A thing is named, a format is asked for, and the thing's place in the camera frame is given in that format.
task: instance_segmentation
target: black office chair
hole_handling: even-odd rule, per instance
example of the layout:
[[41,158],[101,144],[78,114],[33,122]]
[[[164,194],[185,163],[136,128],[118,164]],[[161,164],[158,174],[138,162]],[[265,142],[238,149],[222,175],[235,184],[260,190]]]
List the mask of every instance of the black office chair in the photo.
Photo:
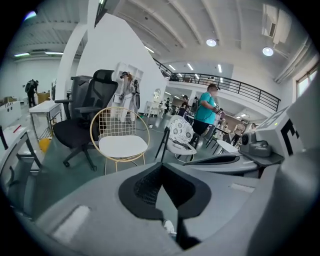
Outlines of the black office chair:
[[[97,112],[107,107],[118,88],[118,83],[112,81],[111,78],[113,72],[114,70],[100,69],[94,73],[93,80],[90,81],[86,95],[82,95],[85,97],[84,102],[87,103],[86,106],[76,108],[76,110],[82,114],[81,118],[71,119],[69,103],[73,102],[72,99],[59,99],[54,101],[55,103],[63,103],[67,118],[67,120],[58,122],[53,126],[54,134],[63,145],[70,149],[75,149],[63,161],[66,167],[70,166],[68,161],[71,158],[83,151],[91,169],[93,171],[97,170],[88,153],[88,149],[94,149],[93,145],[88,145],[91,142],[90,123]],[[96,132],[93,137],[94,140],[97,141],[99,139],[98,124],[94,130]]]

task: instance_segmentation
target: gray machine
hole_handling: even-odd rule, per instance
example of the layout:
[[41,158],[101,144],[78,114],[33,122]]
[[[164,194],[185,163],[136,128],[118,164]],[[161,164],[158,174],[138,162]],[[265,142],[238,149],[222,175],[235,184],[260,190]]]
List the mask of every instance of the gray machine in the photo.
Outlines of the gray machine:
[[[309,107],[310,118],[319,122],[314,109],[319,82],[316,77],[290,108],[243,137],[234,157],[265,166],[260,179],[214,173],[217,164],[212,171],[199,171],[151,163],[87,182],[35,224],[20,219],[51,255],[272,255],[295,237],[319,203],[318,134],[311,134],[313,128],[306,134],[293,111]],[[156,208],[161,187],[177,209],[176,240],[164,230],[163,212]]]

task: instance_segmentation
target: gold wire chair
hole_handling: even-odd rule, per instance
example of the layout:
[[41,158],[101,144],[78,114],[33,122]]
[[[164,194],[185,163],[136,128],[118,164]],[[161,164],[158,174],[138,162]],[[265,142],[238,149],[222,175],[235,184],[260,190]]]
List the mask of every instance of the gold wire chair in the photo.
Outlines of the gold wire chair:
[[[139,118],[147,131],[147,143],[137,136],[136,119]],[[93,129],[98,124],[99,147],[93,138]],[[106,157],[104,175],[106,175],[107,159],[115,162],[115,171],[118,172],[118,162],[133,162],[143,157],[150,143],[148,126],[143,119],[133,111],[124,107],[112,106],[100,110],[90,124],[90,137],[95,148]]]

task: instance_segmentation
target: balcony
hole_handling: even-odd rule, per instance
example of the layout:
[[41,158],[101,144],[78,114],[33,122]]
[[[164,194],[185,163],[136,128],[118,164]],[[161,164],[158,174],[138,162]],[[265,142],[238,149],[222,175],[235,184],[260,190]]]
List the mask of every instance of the balcony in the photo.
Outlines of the balcony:
[[273,111],[278,110],[278,106],[281,101],[279,98],[250,84],[211,74],[173,73],[169,68],[161,64],[156,59],[154,59],[154,61],[159,67],[162,75],[169,81],[198,84],[203,85],[204,88],[214,83],[221,90],[227,90],[229,92],[242,95],[267,106]]

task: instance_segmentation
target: teal t-shirt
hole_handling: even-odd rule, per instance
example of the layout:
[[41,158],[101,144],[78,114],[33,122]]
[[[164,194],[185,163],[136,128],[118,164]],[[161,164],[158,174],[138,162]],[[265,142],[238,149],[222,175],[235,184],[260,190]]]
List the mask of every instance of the teal t-shirt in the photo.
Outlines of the teal t-shirt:
[[195,119],[201,122],[204,122],[209,125],[213,125],[215,118],[216,118],[216,113],[213,112],[210,109],[207,109],[206,107],[201,105],[201,101],[206,101],[208,102],[211,106],[215,106],[215,101],[214,98],[211,97],[209,92],[205,92],[201,95],[199,99],[199,108],[198,111],[195,114]]

